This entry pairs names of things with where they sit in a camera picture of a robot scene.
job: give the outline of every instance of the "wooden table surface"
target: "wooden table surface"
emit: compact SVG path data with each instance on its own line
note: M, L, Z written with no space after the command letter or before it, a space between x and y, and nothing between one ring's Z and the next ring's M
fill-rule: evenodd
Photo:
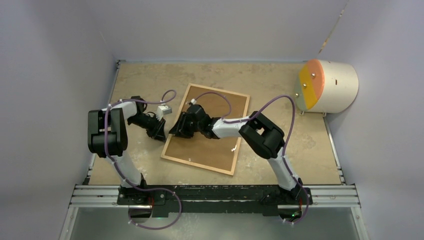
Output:
M277 95L294 97L294 85L302 64L292 63L122 63L111 102L141 96L158 101L168 89L177 91L168 105L165 134L171 129L189 83L250 95L247 114L259 110ZM149 105L147 111L156 111ZM288 133L292 107L287 99L272 103L263 114ZM130 125L128 153L148 184L155 185L248 185L276 184L265 159L257 156L242 140L234 176L161 159L164 143L149 138L146 130ZM331 142L320 113L296 114L287 147L288 158L306 185L339 185L340 177ZM96 156L90 185L119 185L117 173L105 159Z

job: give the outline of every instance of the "cork board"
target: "cork board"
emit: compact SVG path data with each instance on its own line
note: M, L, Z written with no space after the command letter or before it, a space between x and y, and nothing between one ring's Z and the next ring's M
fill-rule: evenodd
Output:
M191 99L206 92L221 93L229 100L232 111L226 118L236 119L246 116L250 100L249 95L192 83L188 85L185 91L178 113L187 110L188 102ZM227 102L216 94L203 95L197 100L197 104L201 105L210 117L221 117L229 111ZM179 115L177 114L173 124L177 122ZM241 137L207 139L200 132L194 133L192 138L169 135L161 157L232 176L236 169L240 143Z

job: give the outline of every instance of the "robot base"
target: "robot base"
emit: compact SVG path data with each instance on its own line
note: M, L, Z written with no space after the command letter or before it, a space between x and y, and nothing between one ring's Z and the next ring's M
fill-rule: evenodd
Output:
M282 205L298 206L300 201L313 203L311 190L298 195L278 185L144 185L144 189L165 188L175 192L182 201L184 213L256 213L296 219L302 215L298 207L279 209ZM166 218L179 209L177 199L168 191L141 192L134 188L119 188L118 205L153 205L153 218Z

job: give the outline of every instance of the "purple cable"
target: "purple cable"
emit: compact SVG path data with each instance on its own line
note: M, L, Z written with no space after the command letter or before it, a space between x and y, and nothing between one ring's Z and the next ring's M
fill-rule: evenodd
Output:
M302 216L297 221L292 222L293 224L297 224L297 223L299 223L306 216L306 213L308 212L308 209L309 209L309 197L308 197L308 192L306 191L306 189L301 185L301 183L296 179L296 177L293 176L293 172L290 170L289 165L287 164L286 158L284 157L286 155L287 144L289 143L290 136L292 135L293 126L295 125L295 112L296 112L295 101L293 101L293 98L290 97L289 95L283 94L283 95L276 96L273 99L271 99L269 102L267 102L252 117L243 119L243 120L241 120L241 122L247 122L247 121L250 121L250 120L255 119L270 104L272 104L277 99L281 99L281 98L287 98L288 100L290 100L291 106L292 106L290 130L288 131L287 139L285 140L285 145L282 148L282 161L283 161L285 167L287 168L287 171L290 174L290 176L294 179L294 181L296 182L296 184L299 185L300 188L302 188L302 190L303 190L303 192L305 193L305 196L306 196L306 207L305 207L304 213L302 214ZM223 119L223 122L226 123L226 124L234 124L234 123L240 123L240 120L225 121L225 119Z
M173 97L172 97L172 99L174 99L175 98L175 96L177 95L177 91L175 91L174 89L169 89L168 91L166 91L163 95L162 95L162 101L165 99L165 96L168 94L168 93L170 93L170 92L173 92L174 93L174 95L173 95Z
M226 116L228 116L228 115L230 115L230 114L231 114L232 107L231 107L231 103L230 103L230 101L228 101L228 99L227 99L224 95L222 95L221 93L219 93L219 92L215 92L215 91L207 91L207 92L204 92L204 93L200 94L199 96L197 96L194 100L196 100L196 101L197 101L200 97L202 97L203 95L206 95L206 94L215 94L215 95L218 95L218 96L220 96L221 98L223 98L223 99L226 101L226 103L228 104L229 111L228 111L228 113L227 113L227 114L225 114L225 115L224 115L224 116L222 116L221 118L225 118Z
M163 100L163 97L169 93L169 92L174 92L174 95L168 99L168 100ZM126 102L136 102L136 103L142 103L142 104L163 104L163 103L167 103L171 100L173 100L177 95L177 92L175 90L168 90L165 92L165 94L162 97L162 101L159 102L155 102L155 101L143 101L143 100L137 100L137 99L125 99L125 100L120 100L114 104L109 104L109 106L106 108L106 112L104 114L104 126L108 126L108 118L109 118L109 111L111 108L113 108L114 106L120 104L120 103L126 103ZM129 184L131 187L133 187L134 189L141 191L141 192L151 192L151 191L156 191L156 190L160 190L160 191L167 191L169 193L171 193L173 196L175 196L175 198L178 200L178 205L179 205L179 211L178 211L178 215L176 216L176 218L174 219L174 221L172 221L170 224L165 225L165 226L161 226L161 227L150 227L150 226L144 226L141 224L138 224L136 222L134 222L131 218L129 219L129 221L134 224L137 227L143 228L143 229L149 229L149 230L161 230L161 229L166 229L172 225L174 225L178 219L181 217L181 213L183 210L183 206L181 204L181 200L180 198L171 190L166 189L166 188L162 188L162 187L156 187L156 188L150 188L150 189L143 189L140 188L138 186L136 186L134 183L132 183L130 180L128 180L124 174L122 173L121 169L118 167L118 165L116 164L117 161L109 154L109 146L108 146L108 131L104 131L104 152L106 153L106 156L112 161L113 166L115 167L116 171L118 172L119 176L125 180L125 182L127 184Z

